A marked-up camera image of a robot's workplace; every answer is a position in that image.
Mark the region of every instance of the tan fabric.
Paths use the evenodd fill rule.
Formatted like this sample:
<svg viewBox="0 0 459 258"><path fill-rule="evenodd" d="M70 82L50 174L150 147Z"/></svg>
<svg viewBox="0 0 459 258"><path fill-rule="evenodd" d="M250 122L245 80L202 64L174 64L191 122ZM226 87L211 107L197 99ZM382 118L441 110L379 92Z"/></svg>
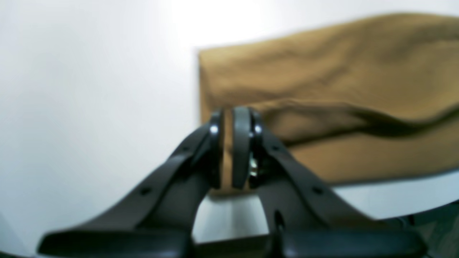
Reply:
<svg viewBox="0 0 459 258"><path fill-rule="evenodd" d="M252 106L330 183L457 168L458 40L459 18L395 14L203 50L202 120L218 107Z"/></svg>

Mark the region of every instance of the white wall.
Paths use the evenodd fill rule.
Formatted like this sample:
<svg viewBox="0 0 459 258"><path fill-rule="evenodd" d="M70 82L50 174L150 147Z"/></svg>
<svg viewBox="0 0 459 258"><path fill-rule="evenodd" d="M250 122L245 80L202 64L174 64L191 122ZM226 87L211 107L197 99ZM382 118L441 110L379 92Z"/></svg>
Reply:
<svg viewBox="0 0 459 258"><path fill-rule="evenodd" d="M1 0L0 250L30 255L100 213L198 126L197 47L393 11L459 15L459 2ZM195 237L263 233L259 211L206 199Z"/></svg>

